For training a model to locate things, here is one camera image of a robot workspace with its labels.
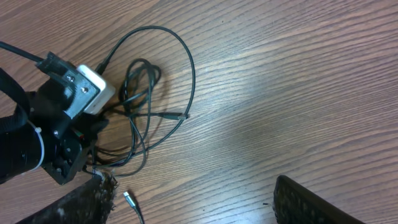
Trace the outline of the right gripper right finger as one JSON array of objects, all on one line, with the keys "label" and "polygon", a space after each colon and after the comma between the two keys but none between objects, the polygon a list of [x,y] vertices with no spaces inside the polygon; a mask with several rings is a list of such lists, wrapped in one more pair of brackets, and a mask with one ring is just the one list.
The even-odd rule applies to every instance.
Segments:
[{"label": "right gripper right finger", "polygon": [[278,224],[364,224],[286,175],[276,180],[273,211]]}]

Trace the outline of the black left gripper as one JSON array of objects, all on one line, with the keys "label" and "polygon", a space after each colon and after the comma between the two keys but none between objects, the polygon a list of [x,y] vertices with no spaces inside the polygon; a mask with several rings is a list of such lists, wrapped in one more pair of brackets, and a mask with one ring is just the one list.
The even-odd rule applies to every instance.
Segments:
[{"label": "black left gripper", "polygon": [[98,133],[109,120],[82,113],[71,119],[63,106],[68,98],[64,87],[49,79],[29,95],[33,112],[29,120],[42,129],[44,161],[41,167],[60,185],[71,181],[85,166],[95,149]]}]

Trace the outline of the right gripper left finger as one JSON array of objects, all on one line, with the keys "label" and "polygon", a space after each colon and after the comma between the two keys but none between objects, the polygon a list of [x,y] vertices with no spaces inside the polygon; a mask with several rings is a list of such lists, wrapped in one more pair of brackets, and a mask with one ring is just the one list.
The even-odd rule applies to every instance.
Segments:
[{"label": "right gripper left finger", "polygon": [[95,175],[49,206],[18,224],[104,224],[114,207],[117,180],[108,174]]}]

